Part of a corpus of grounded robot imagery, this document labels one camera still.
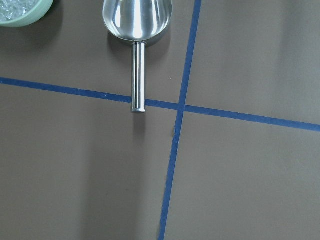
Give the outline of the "green bowl of ice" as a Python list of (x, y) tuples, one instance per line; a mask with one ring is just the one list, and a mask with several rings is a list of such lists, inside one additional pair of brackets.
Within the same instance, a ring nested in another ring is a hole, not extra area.
[(39, 21), (52, 7), (53, 0), (1, 0), (0, 26), (19, 28)]

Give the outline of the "steel ice scoop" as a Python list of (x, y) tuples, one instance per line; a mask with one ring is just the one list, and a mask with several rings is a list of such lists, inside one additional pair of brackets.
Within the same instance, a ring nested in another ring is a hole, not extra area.
[(107, 30), (132, 47), (131, 112), (145, 112), (146, 48), (169, 28), (171, 0), (105, 0), (102, 18)]

